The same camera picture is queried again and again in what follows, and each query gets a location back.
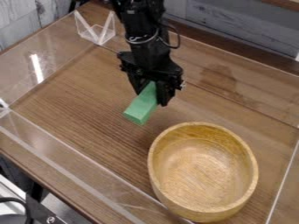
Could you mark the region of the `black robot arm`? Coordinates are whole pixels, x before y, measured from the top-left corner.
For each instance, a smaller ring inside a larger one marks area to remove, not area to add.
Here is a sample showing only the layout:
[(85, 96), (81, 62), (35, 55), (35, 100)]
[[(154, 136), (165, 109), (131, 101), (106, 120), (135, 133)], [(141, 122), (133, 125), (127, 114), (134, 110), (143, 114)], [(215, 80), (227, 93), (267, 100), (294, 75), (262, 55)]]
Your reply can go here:
[(165, 20), (165, 0), (111, 0), (126, 29), (130, 51), (117, 54), (138, 94), (153, 81), (158, 103), (166, 107), (183, 89), (183, 68), (171, 58), (182, 45), (178, 29)]

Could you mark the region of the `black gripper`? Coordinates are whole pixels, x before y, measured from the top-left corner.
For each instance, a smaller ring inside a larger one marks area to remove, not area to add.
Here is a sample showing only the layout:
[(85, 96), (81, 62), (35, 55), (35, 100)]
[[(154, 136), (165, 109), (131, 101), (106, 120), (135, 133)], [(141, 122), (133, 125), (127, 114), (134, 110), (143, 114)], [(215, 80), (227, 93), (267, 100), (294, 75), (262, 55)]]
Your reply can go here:
[(171, 45), (169, 36), (127, 37), (126, 42), (131, 49), (117, 56), (135, 93), (139, 95), (154, 81), (158, 103), (166, 107), (175, 97), (175, 90), (183, 89), (183, 68), (171, 57), (173, 49), (181, 45)]

